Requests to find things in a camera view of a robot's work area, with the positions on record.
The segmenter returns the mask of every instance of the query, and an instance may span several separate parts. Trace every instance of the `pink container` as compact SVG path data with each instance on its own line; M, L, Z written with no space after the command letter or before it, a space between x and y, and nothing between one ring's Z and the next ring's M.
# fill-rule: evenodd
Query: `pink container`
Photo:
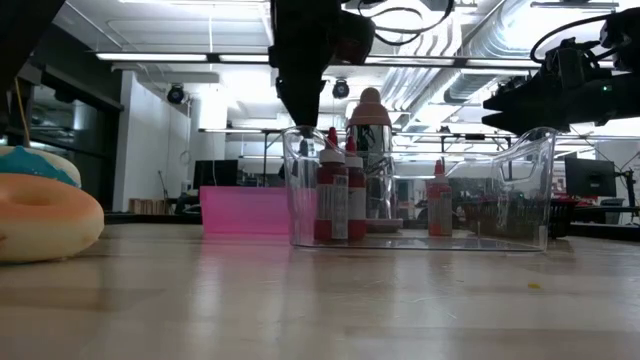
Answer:
M202 225L211 234L289 234L286 188L203 186Z

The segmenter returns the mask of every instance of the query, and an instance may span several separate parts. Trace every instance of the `workbench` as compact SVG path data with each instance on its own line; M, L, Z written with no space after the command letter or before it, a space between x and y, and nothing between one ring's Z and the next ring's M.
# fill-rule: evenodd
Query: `workbench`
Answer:
M5 359L637 359L640 247L294 249L112 225L66 261L0 266Z

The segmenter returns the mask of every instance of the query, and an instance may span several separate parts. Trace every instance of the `squishy donut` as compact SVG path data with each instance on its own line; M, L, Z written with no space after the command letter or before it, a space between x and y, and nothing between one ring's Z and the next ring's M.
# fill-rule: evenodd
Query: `squishy donut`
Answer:
M0 174L0 262L30 262L74 255L96 242L102 207L61 181Z
M80 187L80 172L69 160L38 149L0 146L0 173L31 174L56 178Z

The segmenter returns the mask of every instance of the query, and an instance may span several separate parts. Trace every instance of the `squeeze bottle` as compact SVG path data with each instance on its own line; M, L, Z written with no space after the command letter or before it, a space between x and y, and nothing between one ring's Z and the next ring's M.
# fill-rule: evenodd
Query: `squeeze bottle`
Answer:
M444 166L436 161L436 168L427 186L427 213L430 236L451 236L453 232L451 186L444 176Z
M362 158L356 155L353 136L347 138L345 166L349 172L349 240L362 240L367 235L367 178Z
M320 151L317 171L317 204L314 237L317 240L347 240L349 238L349 175L344 167L344 155L336 150L338 136L329 129L328 141Z

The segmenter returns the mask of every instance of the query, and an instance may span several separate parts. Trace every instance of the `clear plastic bin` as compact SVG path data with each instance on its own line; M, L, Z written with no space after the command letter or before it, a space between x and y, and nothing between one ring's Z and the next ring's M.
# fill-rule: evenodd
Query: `clear plastic bin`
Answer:
M320 166L318 152L325 147L325 137L311 128L287 129L283 132L283 144L291 244L544 251L555 139L553 129L534 129L493 157L453 166L445 164L453 191L451 237L429 236L427 230L426 186L432 177L435 159L425 160L429 156L421 153L358 154L365 159L365 173L372 176L367 186L375 186L367 189L367 236L364 240L318 241L314 239L316 172ZM395 160L399 158L403 158L403 162ZM388 204L393 209L391 213L377 211L381 199L391 202Z

